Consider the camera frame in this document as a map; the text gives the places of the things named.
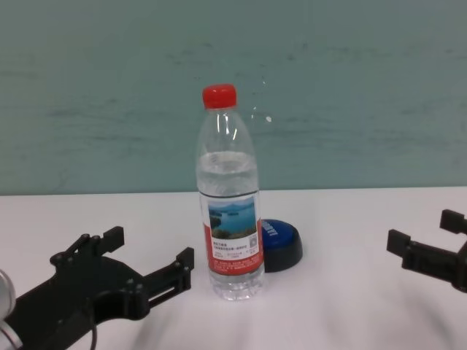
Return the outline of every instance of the lake picture on label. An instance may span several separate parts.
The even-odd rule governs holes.
[[[214,238],[243,238],[257,230],[253,197],[232,201],[211,200],[208,207],[211,235]]]

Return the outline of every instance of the bottle label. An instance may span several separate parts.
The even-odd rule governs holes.
[[[259,268],[264,258],[258,192],[229,198],[200,196],[209,268],[223,275]]]

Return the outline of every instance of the qr code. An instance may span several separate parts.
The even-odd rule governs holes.
[[[250,248],[254,248],[257,245],[258,245],[258,237],[256,235],[253,235],[252,237],[250,237]]]

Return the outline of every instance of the metal cylinder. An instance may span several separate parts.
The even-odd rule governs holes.
[[[0,350],[18,350],[23,343],[16,332],[5,322],[0,322]]]
[[[0,270],[0,322],[7,317],[16,303],[15,288],[8,275]]]

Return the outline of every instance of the blue lid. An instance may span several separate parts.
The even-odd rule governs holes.
[[[265,250],[282,248],[293,241],[294,227],[291,224],[279,220],[263,219],[261,227]]]

